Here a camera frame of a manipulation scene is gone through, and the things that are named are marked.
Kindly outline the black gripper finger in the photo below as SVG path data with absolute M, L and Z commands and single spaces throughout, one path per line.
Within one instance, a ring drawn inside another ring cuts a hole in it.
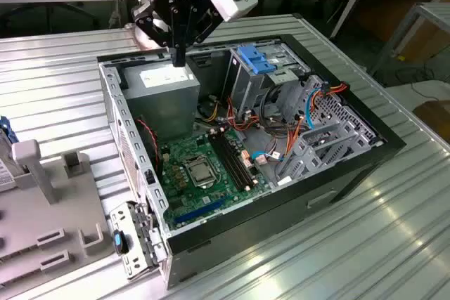
M 158 46 L 166 48 L 174 67 L 180 67 L 180 48 L 176 46 L 169 26 L 153 10 L 151 4 L 141 4 L 131 10 L 134 24 Z
M 186 49 L 194 43 L 201 43 L 222 23 L 223 18 L 211 6 L 205 10 L 192 7 L 186 27 L 179 43 L 179 67 L 186 64 Z

